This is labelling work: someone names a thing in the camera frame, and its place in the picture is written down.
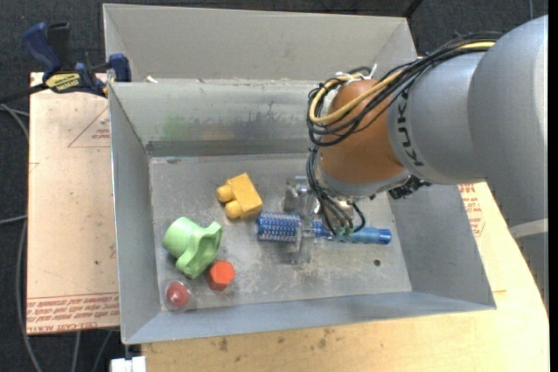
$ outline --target blue handle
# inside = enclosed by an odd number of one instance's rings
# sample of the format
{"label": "blue handle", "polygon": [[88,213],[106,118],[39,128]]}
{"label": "blue handle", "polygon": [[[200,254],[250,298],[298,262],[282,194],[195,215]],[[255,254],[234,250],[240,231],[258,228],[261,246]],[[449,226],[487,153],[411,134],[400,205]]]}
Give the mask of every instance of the blue handle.
{"label": "blue handle", "polygon": [[391,242],[391,231],[384,228],[365,227],[350,236],[336,236],[336,240],[354,243],[378,243],[387,245]]}
{"label": "blue handle", "polygon": [[46,80],[54,71],[58,71],[62,67],[62,61],[46,38],[46,24],[44,22],[33,25],[25,32],[24,45],[36,60],[44,64],[46,70],[43,80]]}
{"label": "blue handle", "polygon": [[108,57],[108,64],[114,70],[116,81],[129,83],[132,81],[132,72],[126,57],[122,53],[114,53]]}

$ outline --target cardboard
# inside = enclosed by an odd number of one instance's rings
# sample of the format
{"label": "cardboard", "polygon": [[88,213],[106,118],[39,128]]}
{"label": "cardboard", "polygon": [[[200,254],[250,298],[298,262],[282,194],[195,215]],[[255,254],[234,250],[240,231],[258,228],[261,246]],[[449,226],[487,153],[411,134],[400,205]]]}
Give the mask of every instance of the cardboard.
{"label": "cardboard", "polygon": [[31,96],[28,214],[27,333],[117,327],[105,98]]}

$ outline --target blue clamp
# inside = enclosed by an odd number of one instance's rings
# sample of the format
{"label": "blue clamp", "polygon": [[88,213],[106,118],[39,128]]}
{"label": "blue clamp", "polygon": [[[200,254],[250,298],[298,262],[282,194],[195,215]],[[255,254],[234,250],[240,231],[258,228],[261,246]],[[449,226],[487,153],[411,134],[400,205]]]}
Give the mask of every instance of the blue clamp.
{"label": "blue clamp", "polygon": [[[47,36],[45,23],[33,25],[24,36],[27,51],[44,65],[43,83],[56,93],[81,91],[101,97],[106,96],[106,83],[95,76],[94,69],[112,69],[111,81],[130,82],[132,73],[126,57],[122,53],[112,54],[108,63],[96,67],[78,62],[73,70],[62,71],[64,62],[52,47]],[[68,38],[69,25],[64,27],[65,38]]]}

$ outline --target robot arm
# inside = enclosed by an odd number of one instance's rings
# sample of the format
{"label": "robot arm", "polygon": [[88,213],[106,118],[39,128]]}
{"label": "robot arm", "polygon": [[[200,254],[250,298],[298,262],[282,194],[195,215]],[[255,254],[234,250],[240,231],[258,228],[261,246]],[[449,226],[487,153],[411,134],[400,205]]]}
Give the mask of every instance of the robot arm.
{"label": "robot arm", "polygon": [[485,180],[512,233],[524,234],[516,239],[547,293],[548,17],[497,41],[450,47],[443,57],[392,71],[388,83],[389,76],[351,79],[325,117],[312,114],[310,103],[316,180],[330,197],[348,201],[411,175],[439,184]]}

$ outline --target white cable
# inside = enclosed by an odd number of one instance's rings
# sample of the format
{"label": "white cable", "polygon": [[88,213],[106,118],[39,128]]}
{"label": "white cable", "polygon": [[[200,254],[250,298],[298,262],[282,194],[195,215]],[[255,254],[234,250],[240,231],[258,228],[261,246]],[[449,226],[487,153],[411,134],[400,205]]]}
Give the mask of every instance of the white cable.
{"label": "white cable", "polygon": [[17,217],[10,217],[9,219],[0,220],[0,225],[4,225],[6,223],[13,223],[19,222],[20,220],[27,219],[27,215],[18,215]]}
{"label": "white cable", "polygon": [[71,359],[71,372],[76,372],[78,368],[78,355],[79,355],[79,344],[81,343],[81,332],[76,333],[76,343],[73,347],[73,357]]}

